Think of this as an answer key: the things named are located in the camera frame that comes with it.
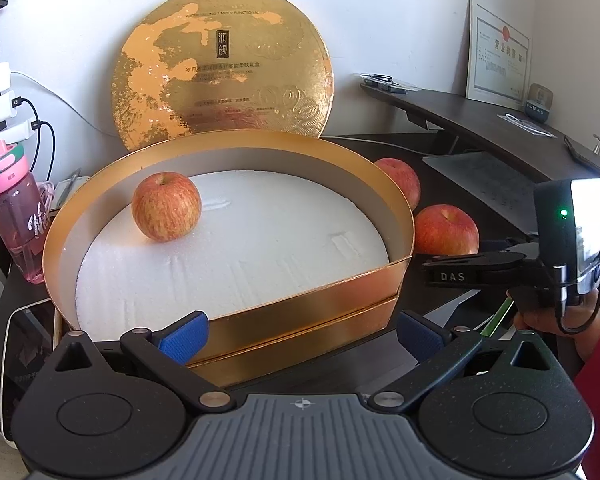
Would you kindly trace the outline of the gold round box lid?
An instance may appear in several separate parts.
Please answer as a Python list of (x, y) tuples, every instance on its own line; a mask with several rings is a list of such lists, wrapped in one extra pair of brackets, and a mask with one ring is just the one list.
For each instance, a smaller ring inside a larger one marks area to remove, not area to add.
[(111, 81), (128, 151), (210, 130), (317, 138), (334, 99), (325, 41), (287, 0), (168, 0), (129, 33)]

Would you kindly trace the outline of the green pen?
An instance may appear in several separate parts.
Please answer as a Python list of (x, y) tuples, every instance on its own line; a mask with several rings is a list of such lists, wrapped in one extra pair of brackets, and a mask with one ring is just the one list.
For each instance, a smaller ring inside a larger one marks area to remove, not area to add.
[(514, 300), (510, 297), (506, 297), (501, 307), (494, 313), (490, 321), (486, 323), (486, 326), (480, 332), (480, 335), (486, 338), (492, 337), (498, 328), (501, 326), (504, 318), (508, 315), (509, 310), (513, 307)]

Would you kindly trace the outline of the small grey desk gadget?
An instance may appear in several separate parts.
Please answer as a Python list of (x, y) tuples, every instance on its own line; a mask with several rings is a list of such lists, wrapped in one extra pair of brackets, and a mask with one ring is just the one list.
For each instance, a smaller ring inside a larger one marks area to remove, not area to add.
[(524, 102), (524, 114), (535, 122), (545, 124), (550, 117), (550, 109), (553, 105), (554, 92), (542, 84), (530, 84), (526, 102)]

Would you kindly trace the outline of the white foam box insert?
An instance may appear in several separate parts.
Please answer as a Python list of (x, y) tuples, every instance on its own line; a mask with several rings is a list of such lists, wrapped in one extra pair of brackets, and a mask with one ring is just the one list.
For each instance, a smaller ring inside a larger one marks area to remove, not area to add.
[(370, 219), (323, 185), (254, 170), (192, 181), (202, 213), (184, 237), (153, 242), (129, 208), (95, 237), (76, 281), (76, 315), (92, 338), (161, 330), (192, 311), (214, 320), (389, 261)]

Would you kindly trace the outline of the white framed smartphone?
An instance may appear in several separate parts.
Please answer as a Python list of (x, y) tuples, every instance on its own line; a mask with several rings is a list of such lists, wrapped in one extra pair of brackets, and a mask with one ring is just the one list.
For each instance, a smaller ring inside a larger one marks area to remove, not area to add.
[(55, 307), (49, 299), (26, 304), (9, 315), (1, 365), (1, 432), (12, 442), (12, 416), (53, 352)]

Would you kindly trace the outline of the clear plastic item on shelf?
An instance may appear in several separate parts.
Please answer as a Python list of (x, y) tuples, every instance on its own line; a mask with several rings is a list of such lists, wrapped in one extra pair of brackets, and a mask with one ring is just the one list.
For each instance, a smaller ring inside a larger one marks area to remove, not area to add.
[(417, 86), (408, 82), (397, 80), (393, 76), (386, 74), (361, 74), (362, 85), (368, 88), (376, 88), (381, 91), (405, 94), (408, 92), (419, 91)]

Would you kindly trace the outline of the gold heart gift box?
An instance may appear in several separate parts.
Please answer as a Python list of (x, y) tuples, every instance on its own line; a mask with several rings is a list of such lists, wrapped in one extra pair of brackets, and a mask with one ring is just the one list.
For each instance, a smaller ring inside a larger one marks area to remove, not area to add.
[(388, 325), (415, 235), (400, 188), (368, 159), (338, 144), (280, 131), (224, 130), (126, 155), (91, 177), (61, 208), (46, 237), (43, 271), (50, 300), (72, 328), (79, 326), (76, 279), (87, 249), (130, 202), (140, 181), (162, 170), (266, 170), (328, 186), (373, 222), (390, 259), (353, 278), (210, 322), (207, 344), (186, 364), (199, 376), (222, 387), (239, 384), (317, 358)]

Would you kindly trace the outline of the framed white certificate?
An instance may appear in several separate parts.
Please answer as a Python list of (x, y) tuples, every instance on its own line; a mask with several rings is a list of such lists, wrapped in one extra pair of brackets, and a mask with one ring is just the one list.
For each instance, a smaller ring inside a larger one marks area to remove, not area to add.
[(480, 0), (469, 0), (468, 100), (521, 110), (530, 73), (531, 39)]

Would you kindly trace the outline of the white bottom charger plug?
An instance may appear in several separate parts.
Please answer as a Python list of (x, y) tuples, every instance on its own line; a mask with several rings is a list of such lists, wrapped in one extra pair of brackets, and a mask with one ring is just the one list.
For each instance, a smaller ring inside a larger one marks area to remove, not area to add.
[(32, 122), (25, 120), (0, 131), (0, 141), (7, 145), (16, 144), (30, 139), (32, 134)]

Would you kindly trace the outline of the spiral notebook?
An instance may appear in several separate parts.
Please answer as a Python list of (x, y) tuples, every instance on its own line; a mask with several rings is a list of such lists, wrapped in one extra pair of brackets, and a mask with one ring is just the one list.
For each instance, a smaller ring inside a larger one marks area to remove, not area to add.
[(73, 171), (68, 179), (60, 181), (55, 188), (50, 210), (58, 211), (89, 178), (89, 176), (84, 176), (82, 170), (78, 168)]

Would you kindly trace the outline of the large front red apple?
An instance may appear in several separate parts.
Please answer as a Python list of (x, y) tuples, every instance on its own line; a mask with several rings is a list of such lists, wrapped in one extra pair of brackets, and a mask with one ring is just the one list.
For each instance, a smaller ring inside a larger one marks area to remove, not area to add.
[(177, 172), (158, 172), (137, 185), (131, 202), (136, 226), (150, 240), (172, 242), (195, 229), (201, 216), (196, 185)]

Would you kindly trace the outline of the pink water bottle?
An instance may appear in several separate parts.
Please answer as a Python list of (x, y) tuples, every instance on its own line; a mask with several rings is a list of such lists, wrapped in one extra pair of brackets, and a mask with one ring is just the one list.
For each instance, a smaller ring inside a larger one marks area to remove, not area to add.
[(0, 237), (15, 266), (32, 284), (44, 282), (43, 249), (53, 189), (41, 190), (21, 144), (0, 140)]

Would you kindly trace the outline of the dark curved wooden shelf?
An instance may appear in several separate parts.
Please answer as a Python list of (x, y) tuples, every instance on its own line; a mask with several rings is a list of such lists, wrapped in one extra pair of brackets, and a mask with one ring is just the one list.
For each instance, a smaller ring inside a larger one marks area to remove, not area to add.
[(534, 184), (597, 176), (571, 155), (572, 148), (580, 148), (578, 142), (550, 127), (537, 126), (535, 132), (528, 132), (513, 123), (520, 117), (513, 110), (440, 91), (395, 94), (363, 85), (361, 89), (404, 113), (419, 128), (415, 133), (393, 134), (390, 140), (422, 158), (486, 152)]

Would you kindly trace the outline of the red yellow apple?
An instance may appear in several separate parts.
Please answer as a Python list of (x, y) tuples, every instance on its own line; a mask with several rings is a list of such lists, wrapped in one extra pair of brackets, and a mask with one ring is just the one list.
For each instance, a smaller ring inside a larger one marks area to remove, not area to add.
[(415, 252), (428, 256), (466, 256), (479, 251), (475, 221), (453, 205), (431, 205), (415, 217)]

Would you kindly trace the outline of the white middle charger plug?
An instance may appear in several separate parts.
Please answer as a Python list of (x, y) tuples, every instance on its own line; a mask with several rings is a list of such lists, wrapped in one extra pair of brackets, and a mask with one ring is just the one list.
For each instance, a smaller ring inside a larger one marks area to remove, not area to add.
[(17, 116), (14, 104), (15, 99), (16, 94), (14, 90), (9, 90), (0, 95), (0, 122), (6, 122), (7, 119)]

